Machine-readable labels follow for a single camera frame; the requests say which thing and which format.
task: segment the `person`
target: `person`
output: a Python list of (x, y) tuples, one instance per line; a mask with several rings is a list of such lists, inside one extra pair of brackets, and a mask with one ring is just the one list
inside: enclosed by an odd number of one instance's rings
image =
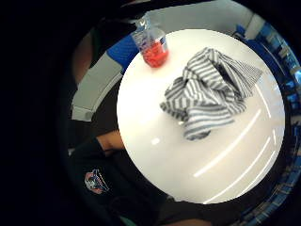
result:
[[(143, 226), (211, 225), (209, 221), (188, 217), (198, 215), (196, 209), (189, 208), (189, 204), (180, 211), (177, 209), (176, 217), (168, 211), (161, 214), (167, 194), (152, 185), (135, 167), (118, 130), (83, 143), (73, 151), (71, 161), (77, 185), (85, 187), (87, 195), (92, 195), (98, 204), (113, 214), (112, 220), (116, 225), (119, 225), (119, 219), (123, 223)], [(175, 222), (162, 224), (165, 221)]]
[[(134, 30), (133, 24), (100, 22), (75, 48), (67, 65), (67, 74), (71, 74), (78, 85), (106, 48)], [(193, 217), (183, 217), (168, 224), (160, 219), (167, 194), (152, 185), (135, 167), (119, 131), (86, 141), (75, 148), (70, 160), (75, 184), (83, 187), (87, 197), (107, 210), (114, 225), (211, 225), (209, 221)], [(170, 221), (172, 218), (167, 216), (167, 222)]]

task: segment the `round white table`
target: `round white table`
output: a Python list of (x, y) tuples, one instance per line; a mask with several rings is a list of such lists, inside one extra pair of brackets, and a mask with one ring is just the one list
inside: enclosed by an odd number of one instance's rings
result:
[[(246, 193), (272, 168), (279, 153), (285, 113), (274, 76), (250, 48), (225, 34), (187, 29), (166, 35), (167, 62), (150, 68), (140, 54), (119, 88), (118, 122), (128, 154), (142, 174), (176, 201), (218, 203)], [(183, 137), (182, 121), (159, 104), (182, 75), (187, 61), (204, 47), (264, 71), (235, 122), (201, 140)]]

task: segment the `striped cloth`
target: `striped cloth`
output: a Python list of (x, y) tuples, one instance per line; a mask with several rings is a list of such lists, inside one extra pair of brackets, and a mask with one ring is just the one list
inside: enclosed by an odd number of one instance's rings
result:
[(201, 139), (245, 111), (244, 98), (253, 95), (252, 88), (261, 74), (257, 68), (204, 48), (166, 90), (166, 101), (160, 107), (184, 121), (185, 138)]

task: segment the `blue chair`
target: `blue chair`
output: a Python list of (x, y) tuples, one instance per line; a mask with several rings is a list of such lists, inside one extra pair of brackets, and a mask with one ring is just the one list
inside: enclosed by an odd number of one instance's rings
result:
[(106, 53), (121, 65), (121, 73), (124, 74), (133, 58), (139, 53), (139, 50), (137, 49), (132, 36), (128, 35), (109, 48)]

